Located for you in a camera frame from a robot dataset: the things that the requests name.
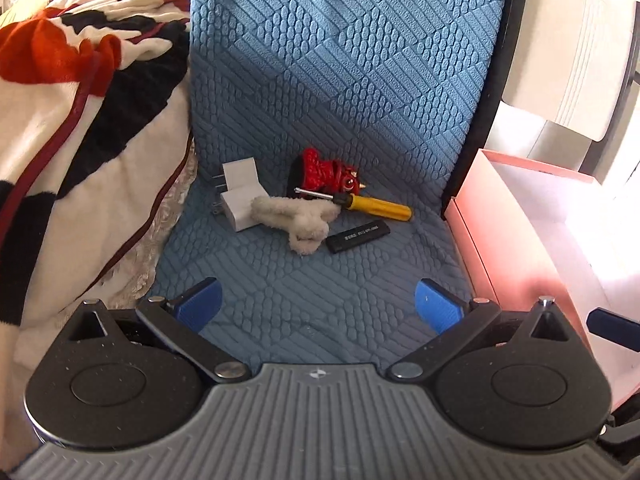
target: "quilted pattern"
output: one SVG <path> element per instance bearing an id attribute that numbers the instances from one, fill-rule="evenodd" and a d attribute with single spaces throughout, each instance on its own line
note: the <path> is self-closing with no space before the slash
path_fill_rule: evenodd
<path id="1" fill-rule="evenodd" d="M 158 268 L 173 296 L 212 275 L 225 303 L 204 330 L 250 362 L 374 362 L 433 336 L 415 313 L 418 280 L 468 297 L 440 195 L 493 51 L 502 0 L 193 0 L 193 133 L 202 176 Z M 207 176 L 254 156 L 284 192 L 306 146 L 360 168 L 367 192 L 408 204 L 409 223 L 330 255 L 301 258 L 286 235 L 240 234 L 210 214 Z M 337 232 L 369 219 L 344 212 Z"/>

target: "yellow fabric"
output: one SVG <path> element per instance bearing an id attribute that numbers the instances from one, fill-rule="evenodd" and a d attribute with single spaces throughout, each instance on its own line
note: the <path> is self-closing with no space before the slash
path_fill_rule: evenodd
<path id="1" fill-rule="evenodd" d="M 18 0 L 0 16 L 0 28 L 10 23 L 28 20 L 31 16 L 44 9 L 49 1 L 50 0 Z"/>

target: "multicolored fleece blanket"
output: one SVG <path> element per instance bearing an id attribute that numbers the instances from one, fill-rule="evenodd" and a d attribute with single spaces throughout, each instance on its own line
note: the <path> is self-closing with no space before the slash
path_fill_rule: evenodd
<path id="1" fill-rule="evenodd" d="M 193 158 L 189 2 L 52 0 L 0 29 L 0 467 L 18 332 L 103 279 Z"/>

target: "red figurine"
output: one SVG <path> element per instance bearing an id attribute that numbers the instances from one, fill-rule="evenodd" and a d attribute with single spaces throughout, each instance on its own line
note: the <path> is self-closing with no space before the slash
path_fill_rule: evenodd
<path id="1" fill-rule="evenodd" d="M 339 192 L 355 195 L 364 189 L 358 180 L 358 170 L 341 160 L 321 160 L 315 148 L 306 148 L 302 152 L 303 180 L 302 189 L 327 194 Z"/>

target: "pink box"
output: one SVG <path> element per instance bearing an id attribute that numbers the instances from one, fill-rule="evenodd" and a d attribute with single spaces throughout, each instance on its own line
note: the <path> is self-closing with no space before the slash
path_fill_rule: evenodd
<path id="1" fill-rule="evenodd" d="M 638 389 L 640 354 L 586 330 L 598 306 L 640 319 L 639 235 L 627 204 L 590 176 L 480 150 L 445 216 L 476 296 L 520 311 L 554 296 L 609 379 L 614 406 Z"/>

